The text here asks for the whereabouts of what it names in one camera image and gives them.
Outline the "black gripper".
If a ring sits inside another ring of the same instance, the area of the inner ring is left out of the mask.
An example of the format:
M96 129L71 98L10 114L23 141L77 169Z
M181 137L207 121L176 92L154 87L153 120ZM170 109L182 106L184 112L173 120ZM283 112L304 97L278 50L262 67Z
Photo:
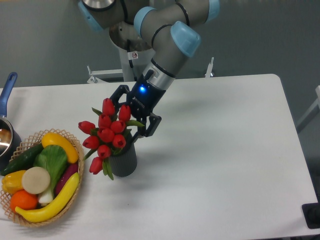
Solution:
M165 94L166 90L160 89L150 82L155 71L149 69L145 75L141 75L130 89L128 85L121 84L109 98L115 110L120 110L122 105L130 107L131 115L144 126L138 126L136 133L129 141L134 144L138 139L150 137L154 134L162 118L153 113L153 109ZM126 95L125 102L119 102Z

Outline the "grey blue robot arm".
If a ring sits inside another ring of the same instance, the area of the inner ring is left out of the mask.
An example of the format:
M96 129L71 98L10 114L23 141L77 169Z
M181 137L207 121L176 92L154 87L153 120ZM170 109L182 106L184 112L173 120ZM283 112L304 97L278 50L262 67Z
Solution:
M78 7L87 24L95 31L109 30L118 48L123 79L111 96L116 109L120 97L133 117L141 123L131 142L150 137L161 117L154 107L165 94L186 61L201 43L194 27L219 15L217 0L176 0L162 9L153 0L80 0Z

